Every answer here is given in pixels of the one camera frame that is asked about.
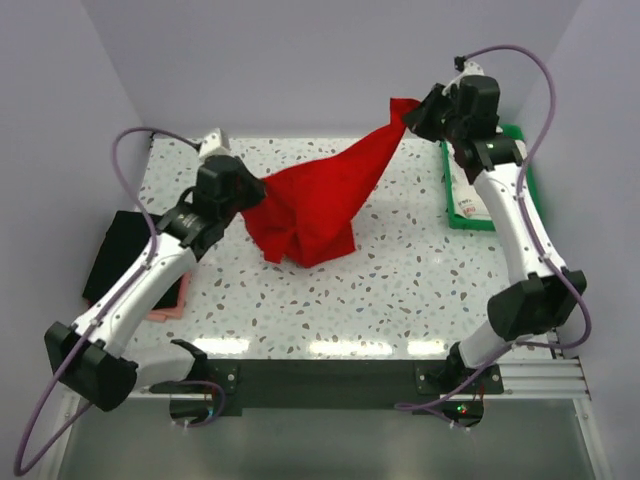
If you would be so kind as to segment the red t-shirt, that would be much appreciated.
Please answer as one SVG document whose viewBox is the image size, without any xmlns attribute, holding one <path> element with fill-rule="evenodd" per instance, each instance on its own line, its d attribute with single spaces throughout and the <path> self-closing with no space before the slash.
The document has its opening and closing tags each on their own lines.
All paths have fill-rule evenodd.
<svg viewBox="0 0 640 480">
<path fill-rule="evenodd" d="M 266 261 L 285 258 L 311 268 L 356 251 L 352 220 L 374 191 L 419 102 L 390 100 L 389 123 L 329 158 L 286 168 L 264 179 L 266 198 L 243 213 Z"/>
</svg>

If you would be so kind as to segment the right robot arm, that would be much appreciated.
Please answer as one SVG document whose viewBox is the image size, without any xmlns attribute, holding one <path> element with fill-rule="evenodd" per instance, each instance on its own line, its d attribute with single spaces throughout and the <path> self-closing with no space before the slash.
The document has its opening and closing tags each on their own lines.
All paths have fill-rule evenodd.
<svg viewBox="0 0 640 480">
<path fill-rule="evenodd" d="M 498 126 L 498 82 L 461 74 L 435 84 L 403 118 L 412 133 L 449 143 L 456 164 L 483 201 L 505 254 L 509 285 L 487 303 L 486 321 L 454 344 L 437 385 L 469 392 L 481 371 L 513 345 L 566 323 L 585 292 L 580 270 L 570 270 L 553 246 L 531 197 L 523 142 Z"/>
</svg>

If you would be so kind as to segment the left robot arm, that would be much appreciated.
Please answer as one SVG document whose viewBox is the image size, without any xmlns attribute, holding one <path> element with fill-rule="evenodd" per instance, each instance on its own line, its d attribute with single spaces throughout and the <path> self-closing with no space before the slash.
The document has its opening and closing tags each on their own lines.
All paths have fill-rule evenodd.
<svg viewBox="0 0 640 480">
<path fill-rule="evenodd" d="M 140 256 L 114 286 L 71 325 L 54 323 L 44 342 L 55 380 L 104 412 L 141 387 L 174 382 L 185 392 L 207 380 L 207 356 L 188 342 L 125 353 L 166 291 L 223 236 L 235 215 L 266 197 L 262 180 L 237 157 L 214 155 L 194 186 L 153 226 Z"/>
</svg>

